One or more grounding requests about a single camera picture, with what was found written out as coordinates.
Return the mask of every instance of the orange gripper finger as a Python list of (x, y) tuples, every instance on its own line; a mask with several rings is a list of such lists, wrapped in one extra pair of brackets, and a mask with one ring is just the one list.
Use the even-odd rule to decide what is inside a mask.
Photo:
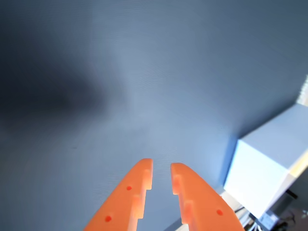
[(179, 196), (183, 224), (190, 231), (243, 231), (234, 211), (197, 173), (184, 164), (171, 164), (174, 195)]
[(85, 231), (136, 231), (143, 218), (146, 190), (152, 188), (153, 160), (142, 159), (106, 199)]

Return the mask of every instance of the blue-gray wall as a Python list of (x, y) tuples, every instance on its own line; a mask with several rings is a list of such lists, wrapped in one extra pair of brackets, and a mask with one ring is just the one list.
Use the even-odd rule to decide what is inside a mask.
[(169, 165), (215, 189), (236, 139), (308, 72), (307, 1), (4, 0), (0, 230), (81, 230), (154, 159), (138, 230), (180, 217)]

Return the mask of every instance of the gray surface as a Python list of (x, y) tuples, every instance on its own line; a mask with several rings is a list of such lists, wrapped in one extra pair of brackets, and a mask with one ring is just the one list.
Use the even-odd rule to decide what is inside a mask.
[(1, 3), (0, 229), (80, 230), (154, 159), (138, 230), (179, 216), (169, 165), (221, 187), (236, 139), (295, 101), (307, 1)]
[(241, 140), (286, 169), (291, 169), (308, 150), (307, 131), (308, 107), (295, 104)]

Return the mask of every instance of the cable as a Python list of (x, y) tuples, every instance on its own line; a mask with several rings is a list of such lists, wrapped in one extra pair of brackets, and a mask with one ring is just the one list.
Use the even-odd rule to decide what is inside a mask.
[(239, 209), (236, 209), (234, 212), (235, 213), (238, 213), (239, 211), (241, 211), (242, 209), (244, 209), (245, 207), (241, 207), (241, 208), (239, 208)]

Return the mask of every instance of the orange plastic gripper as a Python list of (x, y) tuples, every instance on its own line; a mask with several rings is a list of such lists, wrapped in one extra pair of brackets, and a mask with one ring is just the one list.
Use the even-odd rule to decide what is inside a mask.
[(153, 160), (142, 159), (106, 199), (85, 231), (136, 231), (143, 218), (146, 190), (152, 188)]
[(190, 231), (243, 231), (234, 211), (197, 173), (184, 164), (171, 164), (174, 195), (179, 196), (183, 224)]

